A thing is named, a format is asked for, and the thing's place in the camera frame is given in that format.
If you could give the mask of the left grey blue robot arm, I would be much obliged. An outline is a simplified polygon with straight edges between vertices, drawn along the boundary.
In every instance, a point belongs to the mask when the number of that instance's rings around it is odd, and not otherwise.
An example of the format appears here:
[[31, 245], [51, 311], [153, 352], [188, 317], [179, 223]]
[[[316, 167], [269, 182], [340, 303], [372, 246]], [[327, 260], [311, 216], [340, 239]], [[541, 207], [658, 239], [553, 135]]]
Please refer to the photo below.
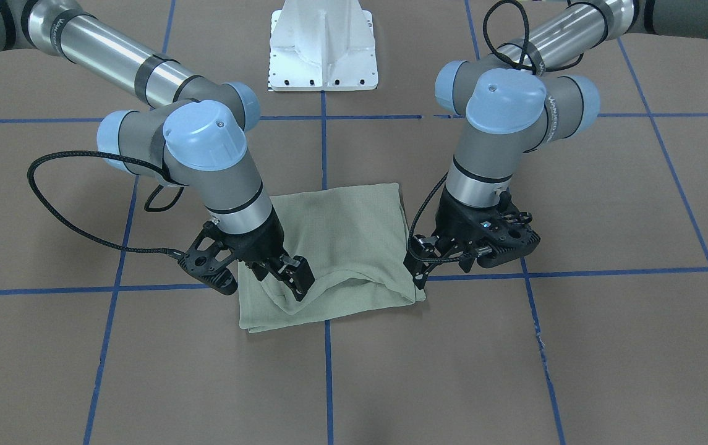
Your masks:
[[429, 236], [410, 228], [404, 265], [424, 289], [438, 265], [493, 268], [527, 256], [540, 243], [532, 215], [509, 193], [521, 156], [577, 135], [600, 112], [596, 85], [552, 73], [625, 33], [708, 40], [708, 1], [573, 1], [537, 28], [495, 46], [480, 60], [454, 60], [435, 81], [435, 97], [465, 123]]

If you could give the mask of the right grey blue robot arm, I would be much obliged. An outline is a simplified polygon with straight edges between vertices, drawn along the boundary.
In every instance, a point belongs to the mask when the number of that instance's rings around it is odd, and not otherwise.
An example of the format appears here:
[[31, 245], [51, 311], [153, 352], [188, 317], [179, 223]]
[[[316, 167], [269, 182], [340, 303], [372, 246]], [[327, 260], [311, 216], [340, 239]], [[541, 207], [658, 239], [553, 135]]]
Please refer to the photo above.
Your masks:
[[185, 251], [153, 248], [187, 275], [223, 295], [237, 282], [228, 270], [239, 260], [258, 281], [274, 276], [302, 301], [314, 283], [307, 260], [289, 256], [284, 232], [246, 132], [260, 119], [257, 95], [243, 83], [217, 84], [158, 54], [89, 14], [76, 1], [0, 1], [0, 53], [36, 49], [80, 65], [150, 107], [112, 112], [100, 123], [98, 149], [66, 150], [38, 158], [27, 171], [32, 192], [69, 229], [46, 200], [35, 170], [62, 157], [104, 158], [114, 168], [149, 176], [164, 188], [193, 188], [210, 215]]

